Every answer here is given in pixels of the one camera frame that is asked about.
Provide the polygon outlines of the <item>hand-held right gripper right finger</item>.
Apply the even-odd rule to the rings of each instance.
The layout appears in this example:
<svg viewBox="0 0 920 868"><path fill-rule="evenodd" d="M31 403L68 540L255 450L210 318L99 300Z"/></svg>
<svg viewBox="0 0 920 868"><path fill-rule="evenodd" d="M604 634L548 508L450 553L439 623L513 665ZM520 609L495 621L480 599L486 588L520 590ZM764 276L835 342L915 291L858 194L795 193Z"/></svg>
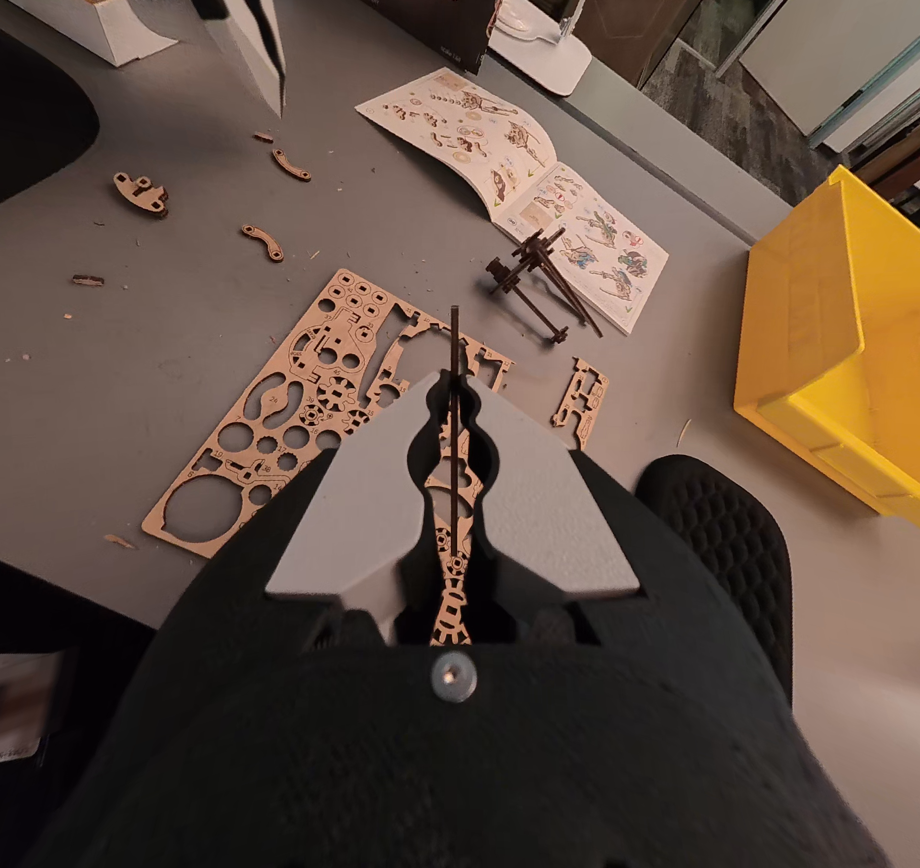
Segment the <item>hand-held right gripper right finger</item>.
<svg viewBox="0 0 920 868"><path fill-rule="evenodd" d="M597 640L581 602L639 589L562 442L472 377L464 381L474 499L466 573L472 640Z"/></svg>

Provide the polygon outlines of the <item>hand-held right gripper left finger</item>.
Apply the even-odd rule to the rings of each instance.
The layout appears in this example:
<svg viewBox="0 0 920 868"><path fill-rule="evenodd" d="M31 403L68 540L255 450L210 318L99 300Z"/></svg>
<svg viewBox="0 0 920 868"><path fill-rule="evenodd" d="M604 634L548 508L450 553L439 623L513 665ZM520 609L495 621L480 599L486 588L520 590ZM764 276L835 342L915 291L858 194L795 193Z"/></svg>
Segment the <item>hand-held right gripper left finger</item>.
<svg viewBox="0 0 920 868"><path fill-rule="evenodd" d="M431 494L451 375L433 372L336 451L281 559L270 598L362 609L387 644L440 571Z"/></svg>

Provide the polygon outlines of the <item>thin dark wooden rod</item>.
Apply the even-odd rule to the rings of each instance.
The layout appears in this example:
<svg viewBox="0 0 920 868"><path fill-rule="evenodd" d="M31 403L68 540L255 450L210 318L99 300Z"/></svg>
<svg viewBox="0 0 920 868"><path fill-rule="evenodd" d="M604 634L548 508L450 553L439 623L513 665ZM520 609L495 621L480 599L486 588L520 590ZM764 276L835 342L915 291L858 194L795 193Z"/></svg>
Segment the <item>thin dark wooden rod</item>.
<svg viewBox="0 0 920 868"><path fill-rule="evenodd" d="M464 592L464 577L466 574L466 562L460 552L461 546L458 542L458 437L459 437L459 401L458 401L458 382L459 382L459 309L456 305L451 307L451 345L450 345L450 402L449 402L449 421L450 421L450 512L451 512L451 537L450 553L452 572L454 576L454 586L451 587L452 597L454 598L453 612L449 612L450 625L452 626L452 642L454 644L467 644L468 636L464 631L462 621L462 609L466 604L466 594Z"/></svg>

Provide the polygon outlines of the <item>wooden parts sheet with cutouts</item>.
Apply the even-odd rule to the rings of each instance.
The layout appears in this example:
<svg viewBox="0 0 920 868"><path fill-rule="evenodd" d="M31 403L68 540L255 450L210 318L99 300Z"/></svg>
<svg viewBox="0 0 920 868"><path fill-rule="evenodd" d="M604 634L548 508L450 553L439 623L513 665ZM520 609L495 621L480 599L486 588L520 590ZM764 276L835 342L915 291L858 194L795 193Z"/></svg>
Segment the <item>wooden parts sheet with cutouts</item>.
<svg viewBox="0 0 920 868"><path fill-rule="evenodd" d="M397 373L408 341L449 332L447 322L339 270L144 517L144 533L213 558L324 444L339 446L409 389ZM204 533L182 534L178 495L209 482L229 494L230 510Z"/></svg>

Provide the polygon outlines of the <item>small wooden sheet fragment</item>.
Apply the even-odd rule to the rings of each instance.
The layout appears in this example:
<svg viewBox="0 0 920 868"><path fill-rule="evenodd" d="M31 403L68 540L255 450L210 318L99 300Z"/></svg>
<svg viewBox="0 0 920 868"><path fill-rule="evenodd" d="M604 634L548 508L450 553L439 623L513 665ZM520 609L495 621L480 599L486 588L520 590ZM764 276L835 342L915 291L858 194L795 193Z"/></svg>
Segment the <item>small wooden sheet fragment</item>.
<svg viewBox="0 0 920 868"><path fill-rule="evenodd" d="M575 356L573 360L572 376L557 411L550 417L550 425L561 429L575 417L577 424L574 428L574 437L577 449L584 452L604 399L610 390L611 380L581 357Z"/></svg>

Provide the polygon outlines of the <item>oval notched wooden piece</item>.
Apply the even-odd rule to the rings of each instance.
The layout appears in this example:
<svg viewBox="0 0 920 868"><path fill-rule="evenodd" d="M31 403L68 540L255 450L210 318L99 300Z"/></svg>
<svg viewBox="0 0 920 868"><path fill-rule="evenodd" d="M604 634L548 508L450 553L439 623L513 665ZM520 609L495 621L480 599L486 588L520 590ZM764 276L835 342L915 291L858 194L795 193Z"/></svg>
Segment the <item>oval notched wooden piece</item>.
<svg viewBox="0 0 920 868"><path fill-rule="evenodd" d="M133 179L126 172L115 173L112 181L121 197L144 213L156 218L168 215L168 193L164 186L155 185L147 176Z"/></svg>

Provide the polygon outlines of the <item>illustrated instruction booklet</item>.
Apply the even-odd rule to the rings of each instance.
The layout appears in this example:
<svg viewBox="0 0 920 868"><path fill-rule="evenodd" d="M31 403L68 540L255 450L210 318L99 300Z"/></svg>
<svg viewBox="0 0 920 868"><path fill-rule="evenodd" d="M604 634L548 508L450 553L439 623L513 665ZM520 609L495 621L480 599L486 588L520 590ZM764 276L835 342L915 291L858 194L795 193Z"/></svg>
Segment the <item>illustrated instruction booklet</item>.
<svg viewBox="0 0 920 868"><path fill-rule="evenodd" d="M442 68L355 110L459 174L515 241L560 231L552 263L594 310L633 331L668 253L561 163L522 108Z"/></svg>

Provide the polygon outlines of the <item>white lamp base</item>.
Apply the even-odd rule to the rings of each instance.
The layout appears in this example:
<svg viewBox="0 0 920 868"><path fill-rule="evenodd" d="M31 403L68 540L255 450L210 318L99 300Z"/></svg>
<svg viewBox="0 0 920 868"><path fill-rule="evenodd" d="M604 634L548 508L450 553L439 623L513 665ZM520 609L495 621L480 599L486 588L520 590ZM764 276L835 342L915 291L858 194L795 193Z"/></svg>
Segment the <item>white lamp base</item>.
<svg viewBox="0 0 920 868"><path fill-rule="evenodd" d="M575 36L586 0L566 0L548 14L530 0L500 0L489 50L548 92L568 97L592 54Z"/></svg>

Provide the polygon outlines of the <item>yellow plastic bin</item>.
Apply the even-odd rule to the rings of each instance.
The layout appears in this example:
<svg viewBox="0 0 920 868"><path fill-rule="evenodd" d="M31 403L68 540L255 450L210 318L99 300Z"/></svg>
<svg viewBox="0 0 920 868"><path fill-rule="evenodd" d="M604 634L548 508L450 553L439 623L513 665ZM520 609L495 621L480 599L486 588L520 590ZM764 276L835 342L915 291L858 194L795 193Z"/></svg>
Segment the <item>yellow plastic bin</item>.
<svg viewBox="0 0 920 868"><path fill-rule="evenodd" d="M735 411L918 525L918 229L839 166L747 267Z"/></svg>

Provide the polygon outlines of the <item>brown wooden cabinet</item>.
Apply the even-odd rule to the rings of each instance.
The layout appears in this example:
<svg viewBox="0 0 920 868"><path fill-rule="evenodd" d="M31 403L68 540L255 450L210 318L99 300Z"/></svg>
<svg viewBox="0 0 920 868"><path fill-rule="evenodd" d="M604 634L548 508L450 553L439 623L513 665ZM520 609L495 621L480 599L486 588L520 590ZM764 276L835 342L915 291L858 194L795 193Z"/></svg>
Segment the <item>brown wooden cabinet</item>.
<svg viewBox="0 0 920 868"><path fill-rule="evenodd" d="M702 0L585 0L575 35L641 89Z"/></svg>

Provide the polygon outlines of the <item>white cabinet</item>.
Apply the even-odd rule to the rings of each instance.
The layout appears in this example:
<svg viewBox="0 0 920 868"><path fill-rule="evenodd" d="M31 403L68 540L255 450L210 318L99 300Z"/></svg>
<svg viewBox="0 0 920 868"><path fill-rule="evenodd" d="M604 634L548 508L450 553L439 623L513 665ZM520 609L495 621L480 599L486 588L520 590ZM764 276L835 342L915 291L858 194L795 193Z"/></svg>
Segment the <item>white cabinet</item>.
<svg viewBox="0 0 920 868"><path fill-rule="evenodd" d="M736 61L805 136L849 152L918 101L919 0L768 0Z"/></svg>

